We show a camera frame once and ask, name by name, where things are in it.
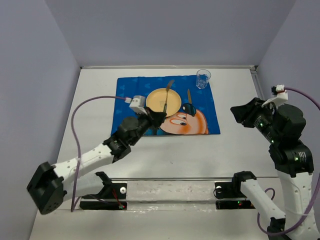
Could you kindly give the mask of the yellow plate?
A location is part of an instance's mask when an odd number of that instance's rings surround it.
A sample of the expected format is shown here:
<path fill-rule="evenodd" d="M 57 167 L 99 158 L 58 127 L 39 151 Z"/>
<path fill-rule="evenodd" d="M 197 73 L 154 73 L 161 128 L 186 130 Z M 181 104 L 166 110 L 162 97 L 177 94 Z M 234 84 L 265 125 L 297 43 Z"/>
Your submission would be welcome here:
<path fill-rule="evenodd" d="M 146 106 L 154 112 L 162 112 L 166 99 L 166 88 L 158 88 L 153 90 L 146 98 Z M 168 92 L 166 117 L 176 114 L 182 106 L 180 95 L 170 89 Z"/>

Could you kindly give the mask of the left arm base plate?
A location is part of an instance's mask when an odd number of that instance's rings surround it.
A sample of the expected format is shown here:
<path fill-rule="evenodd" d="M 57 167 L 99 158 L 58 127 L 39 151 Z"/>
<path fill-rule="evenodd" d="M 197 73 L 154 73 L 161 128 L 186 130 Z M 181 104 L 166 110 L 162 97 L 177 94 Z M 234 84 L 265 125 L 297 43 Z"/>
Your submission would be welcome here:
<path fill-rule="evenodd" d="M 81 198 L 79 208 L 93 211 L 125 211 L 127 209 L 127 182 L 113 182 L 104 186 L 98 194 Z"/>

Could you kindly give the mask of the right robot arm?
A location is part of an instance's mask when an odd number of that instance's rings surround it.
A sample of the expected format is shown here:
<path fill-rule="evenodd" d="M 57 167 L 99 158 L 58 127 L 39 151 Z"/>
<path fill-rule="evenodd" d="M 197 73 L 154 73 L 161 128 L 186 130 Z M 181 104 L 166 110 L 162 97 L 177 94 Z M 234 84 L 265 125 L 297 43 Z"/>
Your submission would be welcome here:
<path fill-rule="evenodd" d="M 314 163 L 311 150 L 300 140 L 306 126 L 303 112 L 296 106 L 257 97 L 231 107 L 237 123 L 256 128 L 269 142 L 269 155 L 280 179 L 284 210 L 280 210 L 250 171 L 235 173 L 230 190 L 247 197 L 260 217 L 269 222 L 263 233 L 270 240 L 318 240 L 313 205 L 319 189 L 312 190 Z"/>

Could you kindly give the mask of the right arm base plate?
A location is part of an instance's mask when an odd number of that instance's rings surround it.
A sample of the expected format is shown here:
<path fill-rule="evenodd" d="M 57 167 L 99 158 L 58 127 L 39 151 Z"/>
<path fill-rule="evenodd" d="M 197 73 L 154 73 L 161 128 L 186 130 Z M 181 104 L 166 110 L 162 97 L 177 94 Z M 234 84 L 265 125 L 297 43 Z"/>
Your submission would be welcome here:
<path fill-rule="evenodd" d="M 213 196 L 216 199 L 215 206 L 217 210 L 255 209 L 254 205 L 245 195 L 234 190 L 231 181 L 215 182 Z"/>

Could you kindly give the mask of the gold fork dark handle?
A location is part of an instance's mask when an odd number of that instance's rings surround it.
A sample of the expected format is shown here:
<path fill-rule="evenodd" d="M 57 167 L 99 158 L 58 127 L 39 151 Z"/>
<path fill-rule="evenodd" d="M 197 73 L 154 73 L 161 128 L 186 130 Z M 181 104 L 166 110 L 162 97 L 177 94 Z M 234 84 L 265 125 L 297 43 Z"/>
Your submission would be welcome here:
<path fill-rule="evenodd" d="M 175 82 L 174 79 L 170 80 L 169 83 L 167 84 L 166 88 L 165 88 L 166 95 L 165 95 L 165 102 L 164 102 L 164 106 L 163 106 L 163 112 L 164 113 L 167 112 L 169 90 L 171 89 L 171 87 L 172 87 L 174 82 Z"/>

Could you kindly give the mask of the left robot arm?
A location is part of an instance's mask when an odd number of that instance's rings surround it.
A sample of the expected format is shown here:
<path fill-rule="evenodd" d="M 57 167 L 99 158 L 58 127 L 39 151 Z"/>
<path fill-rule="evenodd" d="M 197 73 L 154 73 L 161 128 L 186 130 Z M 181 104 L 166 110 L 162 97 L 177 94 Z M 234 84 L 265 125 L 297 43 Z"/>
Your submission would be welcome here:
<path fill-rule="evenodd" d="M 78 178 L 123 159 L 150 128 L 160 127 L 166 116 L 164 111 L 144 107 L 141 114 L 126 117 L 108 139 L 80 157 L 57 164 L 41 163 L 26 187 L 39 212 L 47 215 L 55 211 L 69 193 L 76 193 L 75 188 L 68 187 Z"/>

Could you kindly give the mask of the gold knife dark handle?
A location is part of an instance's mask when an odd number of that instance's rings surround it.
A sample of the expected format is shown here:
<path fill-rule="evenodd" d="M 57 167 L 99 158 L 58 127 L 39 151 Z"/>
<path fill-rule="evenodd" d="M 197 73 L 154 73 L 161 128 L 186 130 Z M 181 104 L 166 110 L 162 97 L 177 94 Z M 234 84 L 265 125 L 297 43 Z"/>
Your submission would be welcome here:
<path fill-rule="evenodd" d="M 186 114 L 191 115 L 192 117 L 194 117 L 196 115 L 197 110 L 196 110 L 196 108 L 194 107 L 194 105 L 192 103 L 191 92 L 190 92 L 189 89 L 187 90 L 187 97 L 188 97 L 188 102 L 184 103 L 182 105 L 182 110 Z"/>

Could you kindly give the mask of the clear plastic cup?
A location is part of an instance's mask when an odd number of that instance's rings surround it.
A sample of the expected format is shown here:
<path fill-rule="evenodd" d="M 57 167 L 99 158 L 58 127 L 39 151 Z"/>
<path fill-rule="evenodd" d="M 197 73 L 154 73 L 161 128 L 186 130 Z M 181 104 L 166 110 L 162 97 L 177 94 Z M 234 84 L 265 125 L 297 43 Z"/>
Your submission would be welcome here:
<path fill-rule="evenodd" d="M 199 69 L 196 73 L 196 87 L 205 89 L 211 79 L 211 72 L 206 69 Z"/>

